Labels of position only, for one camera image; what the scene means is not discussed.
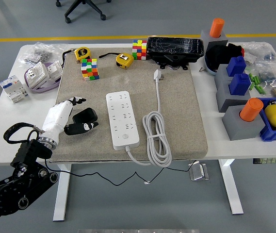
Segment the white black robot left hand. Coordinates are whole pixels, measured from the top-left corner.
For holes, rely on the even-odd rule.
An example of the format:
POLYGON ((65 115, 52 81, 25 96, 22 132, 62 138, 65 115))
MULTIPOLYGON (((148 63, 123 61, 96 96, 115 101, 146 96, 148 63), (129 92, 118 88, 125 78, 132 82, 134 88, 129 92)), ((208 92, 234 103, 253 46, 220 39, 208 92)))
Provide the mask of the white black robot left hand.
POLYGON ((73 106, 85 102, 85 98, 72 97, 50 108, 38 141, 53 150, 59 144, 59 134, 77 135, 90 131, 98 126, 97 114, 92 108, 86 108, 75 114, 72 124, 67 124, 73 106))

